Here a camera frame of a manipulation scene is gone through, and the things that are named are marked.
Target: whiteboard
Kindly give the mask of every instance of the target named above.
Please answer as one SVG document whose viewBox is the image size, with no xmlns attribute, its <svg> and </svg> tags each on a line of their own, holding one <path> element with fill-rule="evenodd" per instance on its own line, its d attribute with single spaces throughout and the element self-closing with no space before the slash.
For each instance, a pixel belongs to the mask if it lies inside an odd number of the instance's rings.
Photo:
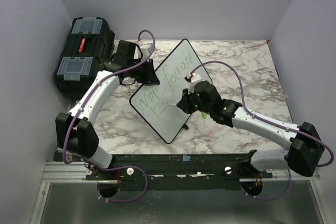
<svg viewBox="0 0 336 224">
<path fill-rule="evenodd" d="M 130 98 L 131 106 L 167 144 L 176 138 L 191 116 L 174 104 L 182 98 L 182 90 L 189 87 L 184 77 L 200 64 L 190 42 L 183 39 L 155 70 L 160 85 L 142 85 Z M 212 83 L 204 67 L 196 72 L 202 80 Z"/>
</svg>

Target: white wall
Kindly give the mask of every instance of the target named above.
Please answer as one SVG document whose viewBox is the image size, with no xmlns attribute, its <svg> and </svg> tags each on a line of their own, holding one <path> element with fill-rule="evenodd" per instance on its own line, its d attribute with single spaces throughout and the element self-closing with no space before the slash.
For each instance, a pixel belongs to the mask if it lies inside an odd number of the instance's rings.
<svg viewBox="0 0 336 224">
<path fill-rule="evenodd" d="M 60 0 L 0 0 L 0 222 L 29 223 L 55 118 L 52 83 L 71 20 Z"/>
<path fill-rule="evenodd" d="M 292 0 L 62 0 L 71 18 L 100 16 L 118 39 L 269 39 Z"/>
<path fill-rule="evenodd" d="M 313 123 L 336 152 L 336 0 L 294 0 L 269 46 L 294 121 Z M 335 169 L 320 169 L 334 220 Z"/>
</svg>

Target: marble table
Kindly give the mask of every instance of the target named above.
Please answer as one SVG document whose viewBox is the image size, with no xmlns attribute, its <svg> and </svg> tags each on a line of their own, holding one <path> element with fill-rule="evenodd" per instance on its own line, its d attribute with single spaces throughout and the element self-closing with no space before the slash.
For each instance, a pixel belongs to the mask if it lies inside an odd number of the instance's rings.
<svg viewBox="0 0 336 224">
<path fill-rule="evenodd" d="M 179 43 L 159 40 L 153 56 L 159 63 Z M 221 60 L 233 66 L 242 78 L 247 106 L 261 114 L 291 122 L 285 96 L 266 41 L 191 41 L 202 62 Z M 222 98 L 241 102 L 236 76 L 223 65 L 206 66 Z M 100 145 L 113 154 L 210 154 L 246 153 L 253 149 L 269 150 L 275 143 L 253 133 L 216 124 L 195 112 L 171 144 L 166 144 L 129 105 L 139 87 L 120 86 L 99 113 L 95 130 Z"/>
</svg>

